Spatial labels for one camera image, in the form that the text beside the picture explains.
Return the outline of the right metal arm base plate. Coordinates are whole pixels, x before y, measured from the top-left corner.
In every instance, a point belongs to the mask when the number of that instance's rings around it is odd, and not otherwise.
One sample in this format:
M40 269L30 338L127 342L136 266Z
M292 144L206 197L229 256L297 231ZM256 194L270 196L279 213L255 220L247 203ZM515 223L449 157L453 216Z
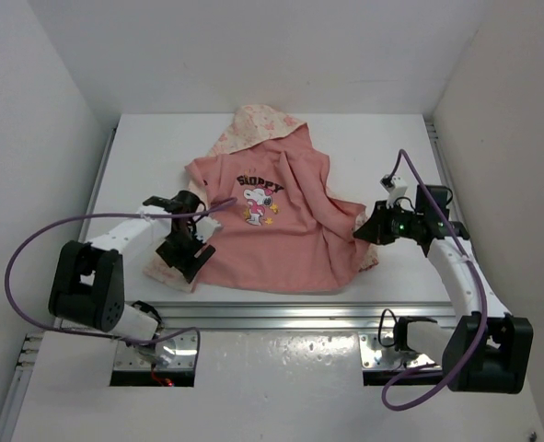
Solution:
M401 371L416 366L431 365L434 361L427 355L397 351L393 333L361 331L358 333L362 368L365 371Z

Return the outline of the pink hooded kids jacket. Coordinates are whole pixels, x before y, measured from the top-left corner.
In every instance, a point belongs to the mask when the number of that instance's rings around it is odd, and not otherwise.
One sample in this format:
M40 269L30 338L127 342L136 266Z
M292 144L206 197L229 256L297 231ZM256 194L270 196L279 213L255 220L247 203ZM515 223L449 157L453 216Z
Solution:
M236 111L204 157L187 165L189 189L206 204L237 202L212 217L222 228L195 280L275 293L338 290L378 264L376 247L353 232L365 206L328 188L330 158L307 123L267 105Z

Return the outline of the left metal arm base plate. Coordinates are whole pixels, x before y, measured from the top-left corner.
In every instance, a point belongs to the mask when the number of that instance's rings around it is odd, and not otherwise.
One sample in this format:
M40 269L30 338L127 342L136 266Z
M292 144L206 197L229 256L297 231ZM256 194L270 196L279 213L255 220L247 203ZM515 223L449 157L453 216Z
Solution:
M118 343L113 369L120 372L156 373L190 372L195 368L199 337L196 331L186 331L148 345Z

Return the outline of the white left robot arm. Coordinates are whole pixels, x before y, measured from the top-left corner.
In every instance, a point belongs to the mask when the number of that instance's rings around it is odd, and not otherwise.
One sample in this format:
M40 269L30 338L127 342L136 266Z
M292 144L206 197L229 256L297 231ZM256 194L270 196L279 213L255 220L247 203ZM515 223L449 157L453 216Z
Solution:
M222 229L199 210L202 204L189 191L170 199L151 196L108 233L67 242L52 283L50 313L136 345L154 344L160 320L125 302L125 265L155 247L165 266L191 284L215 253L207 241Z

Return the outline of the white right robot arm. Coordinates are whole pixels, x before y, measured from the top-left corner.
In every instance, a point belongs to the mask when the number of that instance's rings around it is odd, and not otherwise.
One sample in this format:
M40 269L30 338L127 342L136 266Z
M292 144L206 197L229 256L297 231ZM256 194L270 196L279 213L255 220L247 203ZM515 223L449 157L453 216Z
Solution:
M526 380L534 331L496 296L475 258L469 233L449 218L453 195L442 185L417 189L414 204L402 207L407 186L384 180L388 198L376 202L354 236L376 245L413 240L437 271L457 324L453 330L425 316L395 317L393 335L382 345L402 355L423 354L439 367L452 391L519 393Z

